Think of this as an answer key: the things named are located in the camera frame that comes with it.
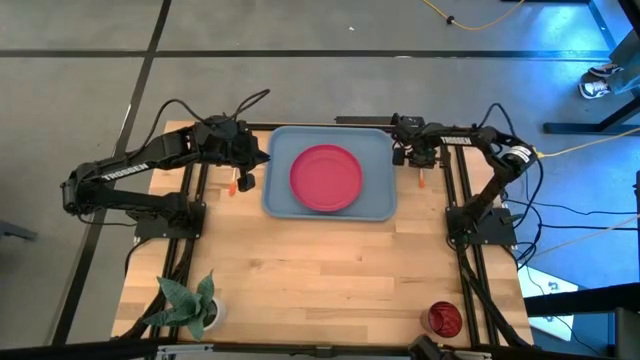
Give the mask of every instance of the concrete floor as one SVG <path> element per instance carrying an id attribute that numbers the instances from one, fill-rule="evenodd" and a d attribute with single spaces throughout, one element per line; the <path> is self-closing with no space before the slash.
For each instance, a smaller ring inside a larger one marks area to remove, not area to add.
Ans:
<path id="1" fill-rule="evenodd" d="M 161 3 L 0 0 L 0 50 L 145 49 Z M 439 3 L 468 25 L 491 21 L 511 6 L 495 0 Z M 616 0 L 596 4 L 620 41 L 630 26 Z M 189 0 L 173 3 L 159 48 L 605 51 L 607 45 L 584 5 L 525 4 L 500 25 L 466 32 L 447 27 L 417 0 Z M 141 64 L 141 59 L 0 58 L 5 89 L 0 97 L 0 164 L 5 169 L 0 219 L 39 233 L 36 242 L 0 241 L 0 348 L 47 341 L 84 231 L 62 211 L 58 185 L 79 163 L 110 156 Z M 486 108 L 499 101 L 523 138 L 553 152 L 597 138 L 544 135 L 542 123 L 596 122 L 632 98 L 581 99 L 575 86 L 594 64 L 477 58 L 156 59 L 129 148 L 140 144 L 157 108 L 169 98 L 213 114 L 232 111 L 244 97 L 268 87 L 272 94 L 246 113 L 247 120 L 332 122 L 337 115 L 400 112 L 466 125 L 479 122 Z M 180 118 L 187 114 L 170 108 L 163 122 Z M 490 124 L 506 129 L 497 114 Z M 634 211 L 638 141 L 625 138 L 545 159 L 538 199 L 582 210 Z M 533 189 L 535 169 L 530 179 Z M 144 191 L 148 180 L 137 176 L 118 187 Z M 513 184 L 512 198 L 523 199 L 522 189 L 522 182 Z M 541 211 L 551 224 L 610 225 L 624 218 Z M 126 220 L 122 214 L 109 217 Z M 521 241 L 530 241 L 534 233 L 533 217 L 518 229 Z M 545 230 L 540 247 L 585 233 Z M 71 342 L 108 338 L 132 236 L 131 229 L 103 230 Z M 610 233 L 531 264 L 587 287 L 638 281 L 637 235 Z M 33 319 L 39 319 L 36 325 Z"/>

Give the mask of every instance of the wooden tabletop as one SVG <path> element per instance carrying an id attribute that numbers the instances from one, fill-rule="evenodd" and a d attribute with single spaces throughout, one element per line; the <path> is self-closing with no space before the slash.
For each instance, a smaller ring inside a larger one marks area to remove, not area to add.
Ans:
<path id="1" fill-rule="evenodd" d="M 190 124 L 171 121 L 165 131 Z M 271 133 L 254 133 L 267 149 Z M 477 150 L 465 151 L 477 193 L 492 172 Z M 371 223 L 268 216 L 261 206 L 264 169 L 253 170 L 254 189 L 233 197 L 227 190 L 231 168 L 209 170 L 205 228 L 196 241 L 188 286 L 194 289 L 213 270 L 216 294 L 229 312 L 223 327 L 206 332 L 202 341 L 404 347 L 425 332 L 419 314 L 437 301 L 455 304 L 465 317 L 457 260 L 445 243 L 442 170 L 425 170 L 427 186 L 421 189 L 416 169 L 395 167 L 397 211 L 385 222 Z M 150 193 L 179 191 L 182 175 L 182 169 L 154 171 Z M 454 178 L 458 181 L 457 169 Z M 459 183 L 457 195 L 463 203 Z M 166 249 L 167 240 L 152 240 L 132 256 L 114 336 L 127 331 L 156 295 Z M 500 247 L 483 249 L 493 300 L 531 342 L 513 260 Z M 482 306 L 475 301 L 480 337 L 488 342 Z M 465 319 L 454 338 L 427 334 L 441 343 L 469 345 Z M 179 339 L 193 341 L 186 329 Z"/>

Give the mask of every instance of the blue tray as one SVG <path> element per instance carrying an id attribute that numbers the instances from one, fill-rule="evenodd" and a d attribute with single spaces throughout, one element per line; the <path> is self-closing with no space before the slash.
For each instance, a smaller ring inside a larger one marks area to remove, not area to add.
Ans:
<path id="1" fill-rule="evenodd" d="M 358 198 L 348 207 L 331 213 L 311 210 L 293 195 L 289 172 L 304 150 L 321 144 L 345 148 L 362 168 L 363 184 Z M 395 172 L 391 164 L 391 137 L 375 129 L 284 126 L 271 134 L 262 207 L 271 216 L 294 219 L 384 221 L 396 211 Z"/>

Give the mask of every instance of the potted plant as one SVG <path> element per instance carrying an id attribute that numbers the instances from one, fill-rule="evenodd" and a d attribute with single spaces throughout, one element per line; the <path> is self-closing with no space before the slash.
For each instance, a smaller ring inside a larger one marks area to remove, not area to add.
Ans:
<path id="1" fill-rule="evenodd" d="M 194 339 L 200 341 L 206 330 L 218 327 L 224 321 L 227 307 L 213 296 L 211 273 L 200 281 L 195 294 L 170 279 L 158 277 L 158 283 L 172 307 L 144 319 L 145 324 L 187 326 Z"/>

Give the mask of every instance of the shoe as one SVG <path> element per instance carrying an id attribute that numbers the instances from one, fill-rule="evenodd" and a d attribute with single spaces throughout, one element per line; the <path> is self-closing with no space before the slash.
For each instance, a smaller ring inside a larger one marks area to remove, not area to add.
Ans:
<path id="1" fill-rule="evenodd" d="M 624 70 L 623 68 L 621 68 L 620 66 L 616 65 L 616 64 L 606 64 L 606 65 L 602 65 L 602 66 L 594 66 L 592 68 L 589 69 L 589 74 L 591 75 L 595 75 L 597 77 L 601 77 L 601 78 L 607 78 L 615 73 L 617 73 L 618 71 L 622 71 Z"/>
<path id="2" fill-rule="evenodd" d="M 604 81 L 580 84 L 578 85 L 578 89 L 585 99 L 601 98 L 611 92 L 609 85 Z"/>

